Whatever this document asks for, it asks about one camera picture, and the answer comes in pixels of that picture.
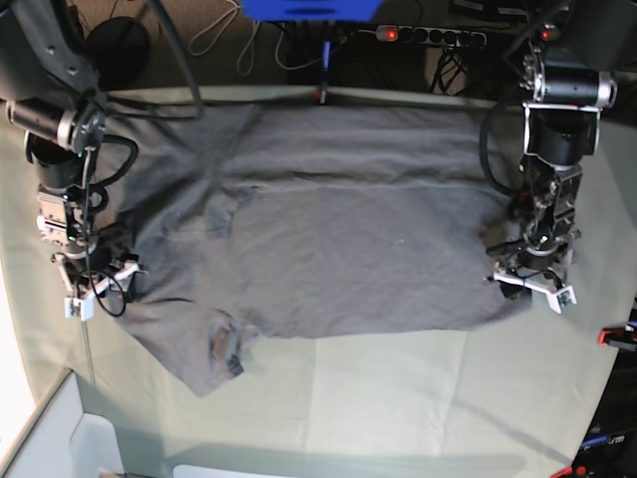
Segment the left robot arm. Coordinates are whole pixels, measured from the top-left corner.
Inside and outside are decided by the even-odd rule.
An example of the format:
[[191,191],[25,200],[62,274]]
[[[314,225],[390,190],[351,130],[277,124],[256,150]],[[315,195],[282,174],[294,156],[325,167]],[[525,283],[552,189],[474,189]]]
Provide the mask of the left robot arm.
[[[509,198],[517,238],[487,248],[489,281],[507,298],[522,290],[545,296],[556,313],[576,304],[567,281],[575,226],[580,163],[599,144],[602,113],[617,98],[614,78],[636,33],[633,1],[550,1],[517,33],[505,62],[515,68],[527,96],[496,103],[485,116],[479,161],[487,182]],[[488,139],[494,116],[519,106],[524,113],[522,175],[518,187],[500,183],[490,165]]]

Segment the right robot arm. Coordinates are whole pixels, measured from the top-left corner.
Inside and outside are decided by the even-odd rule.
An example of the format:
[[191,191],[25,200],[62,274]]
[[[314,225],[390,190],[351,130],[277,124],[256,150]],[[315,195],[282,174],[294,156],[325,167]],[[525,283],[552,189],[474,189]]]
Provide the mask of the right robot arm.
[[120,222],[99,228],[108,188],[138,157],[137,143],[106,133],[114,113],[100,73],[63,1],[1,4],[1,100],[25,134],[27,161],[39,186],[38,228],[58,247],[52,256],[71,317],[85,317],[110,297],[124,306],[143,268]]

